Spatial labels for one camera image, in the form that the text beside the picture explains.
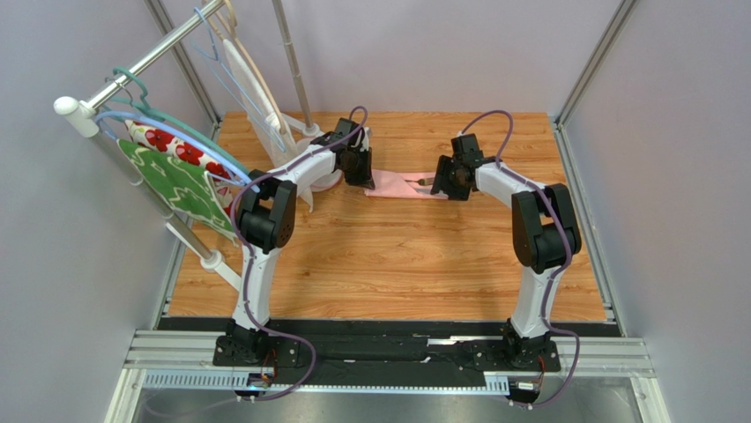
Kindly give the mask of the pink cloth napkin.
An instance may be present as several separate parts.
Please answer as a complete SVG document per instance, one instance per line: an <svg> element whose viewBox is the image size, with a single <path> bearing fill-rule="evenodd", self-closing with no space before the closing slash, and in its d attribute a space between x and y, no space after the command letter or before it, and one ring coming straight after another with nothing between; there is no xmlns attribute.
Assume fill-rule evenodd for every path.
<svg viewBox="0 0 751 423"><path fill-rule="evenodd" d="M397 199L434 199L447 200L445 194L432 195L432 183L420 185L419 180L430 180L434 172L398 173L387 170L373 170L374 189L364 189L367 197L397 198Z"/></svg>

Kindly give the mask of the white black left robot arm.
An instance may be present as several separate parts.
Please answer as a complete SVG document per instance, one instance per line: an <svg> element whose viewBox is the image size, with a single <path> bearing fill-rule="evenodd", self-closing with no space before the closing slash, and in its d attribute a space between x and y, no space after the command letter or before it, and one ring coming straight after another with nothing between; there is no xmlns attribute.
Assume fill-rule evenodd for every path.
<svg viewBox="0 0 751 423"><path fill-rule="evenodd" d="M333 131L310 142L292 160L255 171L232 206L234 230L243 246L242 282L227 342L259 360L269 348L271 284L281 250L295 227L297 197L337 171L353 186L373 188L372 150L364 124L341 118Z"/></svg>

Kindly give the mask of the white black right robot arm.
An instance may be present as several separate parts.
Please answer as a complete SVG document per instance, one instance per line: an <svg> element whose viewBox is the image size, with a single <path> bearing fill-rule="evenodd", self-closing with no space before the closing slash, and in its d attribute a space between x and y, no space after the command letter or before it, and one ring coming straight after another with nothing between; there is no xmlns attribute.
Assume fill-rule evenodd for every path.
<svg viewBox="0 0 751 423"><path fill-rule="evenodd" d="M511 210L512 243L523 271L501 351L509 366L528 367L553 346L549 315L554 295L582 247L569 189L561 183L535 182L485 156L473 134L453 138L451 147L452 154L438 160L432 194L466 201L479 191Z"/></svg>

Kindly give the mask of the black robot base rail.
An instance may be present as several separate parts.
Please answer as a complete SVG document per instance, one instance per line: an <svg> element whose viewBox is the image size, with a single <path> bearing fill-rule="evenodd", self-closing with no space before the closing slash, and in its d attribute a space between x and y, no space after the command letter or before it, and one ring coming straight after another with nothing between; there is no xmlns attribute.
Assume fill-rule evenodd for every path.
<svg viewBox="0 0 751 423"><path fill-rule="evenodd" d="M475 388L486 372L561 370L545 335L530 341L506 322L272 319L268 330L229 321L217 367L260 367L277 383L386 388Z"/></svg>

